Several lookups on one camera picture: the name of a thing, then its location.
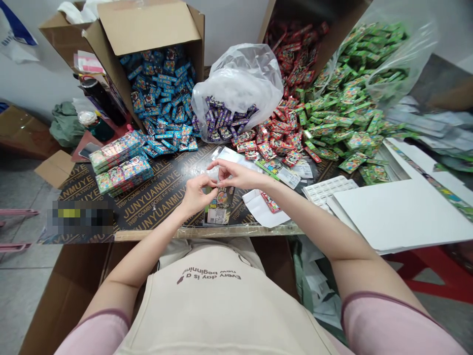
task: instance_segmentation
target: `cardboard box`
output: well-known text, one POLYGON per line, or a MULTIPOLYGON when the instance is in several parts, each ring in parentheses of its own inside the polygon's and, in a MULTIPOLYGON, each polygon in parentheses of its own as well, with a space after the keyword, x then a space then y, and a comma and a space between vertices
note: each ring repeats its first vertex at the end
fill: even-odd
MULTIPOLYGON (((74 5, 82 10, 85 2, 75 2, 74 5)), ((57 11, 53 17, 39 26, 39 30, 51 43, 56 52, 74 69, 74 54, 78 50, 92 53, 87 40, 82 37, 82 31, 87 29, 90 23, 72 25, 66 20, 63 12, 57 11)))
POLYGON ((313 23, 316 25, 327 21, 329 32, 322 38, 317 62, 313 67, 315 75, 318 75, 371 2, 372 0, 269 0, 258 42, 263 43, 271 19, 298 20, 303 24, 313 23))
POLYGON ((59 150, 49 159, 38 166, 34 172, 41 176, 53 187, 59 189, 61 185, 69 178, 75 163, 71 156, 63 150, 59 150))
MULTIPOLYGON (((294 264, 283 236, 252 239, 267 277, 299 300, 294 264)), ((136 243, 65 245, 59 254, 19 355, 53 355, 78 324, 109 272, 136 243)), ((135 312, 142 301, 138 295, 135 312)))
POLYGON ((97 292, 110 246, 63 246, 19 355, 54 354, 97 292))
POLYGON ((48 126, 15 106, 0 114, 0 145, 34 159, 47 159, 61 149, 48 126))
POLYGON ((100 20, 85 32, 85 38, 109 77, 110 86, 121 96, 137 124, 133 111, 131 83, 118 56, 183 44, 203 81, 205 16, 181 0, 113 1, 98 5, 100 20))

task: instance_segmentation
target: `beige apron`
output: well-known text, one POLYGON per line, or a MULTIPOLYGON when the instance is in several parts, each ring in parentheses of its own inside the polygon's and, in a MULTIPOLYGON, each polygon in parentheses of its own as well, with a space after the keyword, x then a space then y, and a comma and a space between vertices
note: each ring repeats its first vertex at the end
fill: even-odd
POLYGON ((312 314, 266 277, 252 246, 235 245, 189 245, 150 275, 117 354, 338 354, 312 314))

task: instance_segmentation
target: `phone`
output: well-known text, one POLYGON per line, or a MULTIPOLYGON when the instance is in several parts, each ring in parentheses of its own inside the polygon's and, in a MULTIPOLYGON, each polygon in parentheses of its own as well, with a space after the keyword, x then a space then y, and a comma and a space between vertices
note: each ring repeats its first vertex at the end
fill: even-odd
POLYGON ((93 153, 93 152, 95 152, 95 151, 97 151, 97 150, 99 150, 99 149, 100 149, 100 147, 99 147, 98 145, 93 144, 93 143, 87 143, 87 145, 84 147, 84 149, 82 149, 82 150, 79 152, 79 155, 80 155, 81 157, 84 157, 84 158, 90 160, 90 158, 89 158, 90 153, 93 153))

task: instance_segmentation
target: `person's left hand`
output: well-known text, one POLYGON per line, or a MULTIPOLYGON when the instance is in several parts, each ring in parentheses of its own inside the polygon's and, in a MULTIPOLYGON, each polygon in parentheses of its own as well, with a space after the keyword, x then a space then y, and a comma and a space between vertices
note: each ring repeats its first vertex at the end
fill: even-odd
POLYGON ((202 174, 198 177, 187 180, 186 194, 180 204, 180 209, 190 217, 202 211, 214 198, 217 197, 217 180, 211 179, 208 175, 202 174), (209 194, 204 194, 202 188, 205 186, 214 189, 209 194))

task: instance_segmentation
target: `person's right hand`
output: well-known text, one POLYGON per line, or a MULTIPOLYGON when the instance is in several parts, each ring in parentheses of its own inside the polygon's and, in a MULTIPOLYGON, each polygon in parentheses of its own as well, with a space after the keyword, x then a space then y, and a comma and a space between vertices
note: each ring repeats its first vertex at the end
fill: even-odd
POLYGON ((217 184, 218 187, 234 186, 244 190, 259 189, 265 182, 272 180, 269 176, 248 169, 241 164, 224 159, 214 160, 208 167, 210 170, 219 166, 217 184))

